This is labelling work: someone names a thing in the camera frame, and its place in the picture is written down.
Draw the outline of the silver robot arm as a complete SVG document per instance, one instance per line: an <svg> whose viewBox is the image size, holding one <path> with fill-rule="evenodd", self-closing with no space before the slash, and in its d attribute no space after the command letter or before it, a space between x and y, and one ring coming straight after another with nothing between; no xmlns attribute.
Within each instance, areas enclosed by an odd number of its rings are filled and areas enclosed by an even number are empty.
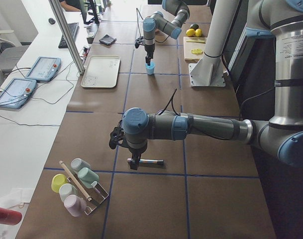
<svg viewBox="0 0 303 239"><path fill-rule="evenodd" d="M193 87L218 86L216 71L220 67L239 0L217 0L213 12L204 56L189 65ZM146 64L150 66L155 50L156 28L177 39L190 11L182 0L163 0L162 8L174 15L164 19L159 11L143 20L144 35L135 47L144 45ZM177 113L165 108L147 114L141 108L128 109L122 116L122 128L110 134L109 146L116 144L132 153L130 169L137 170L148 139L183 140L187 134L205 135L220 140L237 140L251 144L293 167L303 167L303 0L249 0L246 36L275 37L274 87L243 100L239 120ZM244 105L256 97L275 91L274 116L268 121L241 119Z"/></svg>
<svg viewBox="0 0 303 239"><path fill-rule="evenodd" d="M157 11L143 20L142 43L147 53L145 62L148 66L151 64L155 51L155 30L158 29L169 37L177 39L182 32L182 25L190 17L189 7L182 0L163 0L162 8L175 18L168 21L160 11Z"/></svg>

